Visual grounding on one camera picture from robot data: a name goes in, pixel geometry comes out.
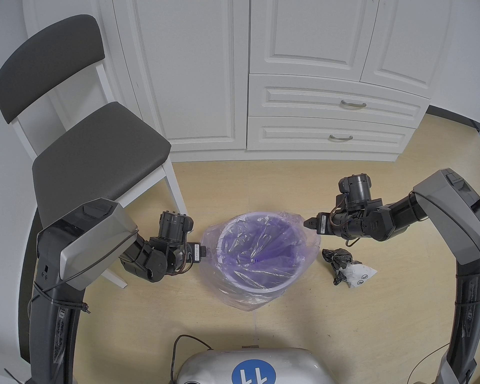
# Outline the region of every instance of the gray chair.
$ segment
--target gray chair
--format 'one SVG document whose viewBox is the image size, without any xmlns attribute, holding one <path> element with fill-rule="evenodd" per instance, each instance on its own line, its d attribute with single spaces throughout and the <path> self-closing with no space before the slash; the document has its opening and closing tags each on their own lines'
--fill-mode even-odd
<svg viewBox="0 0 480 384">
<path fill-rule="evenodd" d="M 114 100 L 102 64 L 104 58 L 95 18 L 77 15 L 33 35 L 0 69 L 0 111 L 33 159 L 35 194 L 43 227 L 98 197 L 118 201 L 125 207 L 163 178 L 177 211 L 187 213 L 169 158 L 170 143 Z M 96 64 L 107 104 L 37 156 L 18 115 L 46 92 L 92 64 Z"/>
</svg>

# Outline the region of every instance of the blue sticker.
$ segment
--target blue sticker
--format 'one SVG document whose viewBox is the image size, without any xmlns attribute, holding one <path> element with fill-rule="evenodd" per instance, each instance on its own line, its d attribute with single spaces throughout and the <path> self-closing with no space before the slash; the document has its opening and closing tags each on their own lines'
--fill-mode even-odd
<svg viewBox="0 0 480 384">
<path fill-rule="evenodd" d="M 232 373 L 233 384 L 275 384 L 273 367 L 263 360 L 242 361 Z"/>
</svg>

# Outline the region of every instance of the drawer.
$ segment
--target drawer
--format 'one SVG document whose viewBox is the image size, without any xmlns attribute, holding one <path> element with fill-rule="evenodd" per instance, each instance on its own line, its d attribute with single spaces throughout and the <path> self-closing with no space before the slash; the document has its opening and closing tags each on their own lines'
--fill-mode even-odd
<svg viewBox="0 0 480 384">
<path fill-rule="evenodd" d="M 307 117 L 248 117 L 248 150 L 402 153 L 415 130 L 364 121 Z"/>
<path fill-rule="evenodd" d="M 429 104 L 421 96 L 349 80 L 250 75 L 249 116 L 347 119 L 417 128 Z"/>
</svg>

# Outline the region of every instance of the barcode label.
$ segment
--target barcode label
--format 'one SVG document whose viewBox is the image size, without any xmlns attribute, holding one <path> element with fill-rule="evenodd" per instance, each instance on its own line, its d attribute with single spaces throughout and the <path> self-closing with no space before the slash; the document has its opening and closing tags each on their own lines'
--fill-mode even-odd
<svg viewBox="0 0 480 384">
<path fill-rule="evenodd" d="M 320 233 L 325 233 L 326 223 L 327 223 L 327 216 L 322 216 L 322 226 L 320 227 Z"/>
<path fill-rule="evenodd" d="M 200 244 L 195 244 L 195 261 L 200 261 Z"/>
</svg>

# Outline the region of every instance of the purple plastic bag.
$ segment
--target purple plastic bag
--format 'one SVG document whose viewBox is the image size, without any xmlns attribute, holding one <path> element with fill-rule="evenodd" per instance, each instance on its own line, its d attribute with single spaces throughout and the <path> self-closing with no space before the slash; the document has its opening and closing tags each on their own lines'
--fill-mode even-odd
<svg viewBox="0 0 480 384">
<path fill-rule="evenodd" d="M 320 252 L 320 235 L 300 215 L 250 212 L 209 227 L 203 280 L 232 307 L 252 311 L 280 297 Z"/>
</svg>

